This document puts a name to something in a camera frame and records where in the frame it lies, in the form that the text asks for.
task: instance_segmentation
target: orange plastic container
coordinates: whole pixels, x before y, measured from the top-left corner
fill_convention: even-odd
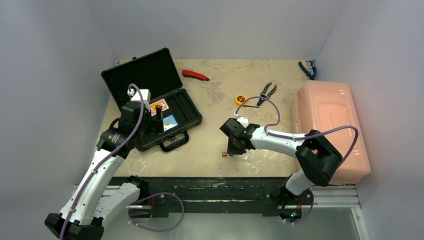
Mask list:
[[[359,138],[353,151],[335,172],[332,184],[356,184],[370,173],[370,163],[348,84],[308,80],[297,91],[292,111],[295,133],[308,133],[311,129],[324,132],[343,125],[358,128]],[[354,136],[352,129],[343,129],[326,135],[326,138],[344,156]]]

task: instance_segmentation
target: plastic lid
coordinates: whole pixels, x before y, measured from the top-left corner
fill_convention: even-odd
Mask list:
[[[129,84],[149,89],[151,100],[183,86],[168,48],[104,70],[101,76],[118,107],[130,100],[127,95]]]

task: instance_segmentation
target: black carrying case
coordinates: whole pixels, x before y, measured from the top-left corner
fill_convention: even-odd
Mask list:
[[[196,105],[187,91],[181,88],[183,82],[168,48],[104,70],[101,76],[119,109],[130,100],[127,89],[131,83],[140,89],[150,90],[150,103],[165,99],[168,104],[169,109],[162,112],[163,118],[173,115],[178,126],[161,134],[144,134],[137,147],[139,151],[146,151],[156,145],[160,145],[164,152],[172,151],[189,141],[188,129],[202,122],[202,115]],[[178,134],[184,134],[184,137],[177,139]],[[171,144],[165,146],[166,140],[171,140]]]

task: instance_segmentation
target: wooden tabletop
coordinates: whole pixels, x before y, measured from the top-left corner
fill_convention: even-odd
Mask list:
[[[299,60],[175,59],[174,62],[182,87],[203,116],[202,123],[189,129],[189,141],[171,152],[163,152],[158,145],[145,152],[132,150],[114,176],[287,177],[296,171],[294,158],[269,150],[222,157],[228,138],[219,128],[237,109],[236,95],[258,96],[272,82],[268,91],[277,85],[270,99],[279,108],[281,122],[271,129],[292,133],[294,96],[308,79],[299,68]],[[183,77],[183,69],[206,75],[210,81]],[[268,102],[260,108],[243,108],[238,115],[261,126],[277,121],[276,110]],[[100,132],[119,116],[118,107],[110,97]]]

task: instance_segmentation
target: yellow tape measure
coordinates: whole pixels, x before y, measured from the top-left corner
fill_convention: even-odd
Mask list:
[[[248,99],[248,97],[245,95],[237,95],[235,96],[235,104],[240,106],[246,99]]]

